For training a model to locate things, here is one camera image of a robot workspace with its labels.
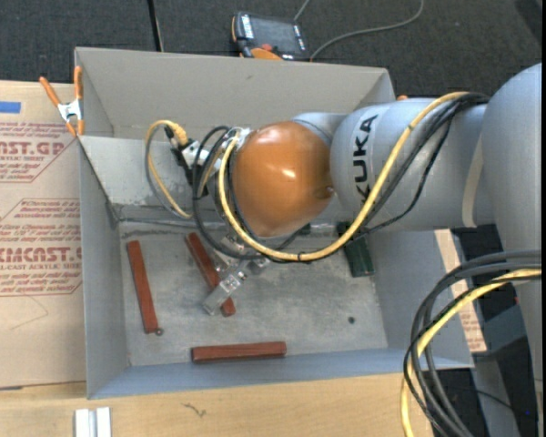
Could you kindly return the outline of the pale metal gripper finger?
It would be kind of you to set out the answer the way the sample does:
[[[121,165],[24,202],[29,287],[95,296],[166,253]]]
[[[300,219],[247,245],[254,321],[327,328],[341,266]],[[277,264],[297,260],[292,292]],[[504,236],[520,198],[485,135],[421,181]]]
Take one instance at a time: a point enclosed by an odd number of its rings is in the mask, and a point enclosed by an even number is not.
[[[237,309],[235,302],[232,299],[232,294],[240,287],[240,282],[237,279],[223,279],[213,290],[212,295],[215,297],[215,303],[220,308],[222,314],[236,314]]]
[[[221,280],[202,303],[204,310],[219,310],[229,299],[230,289],[226,279]]]

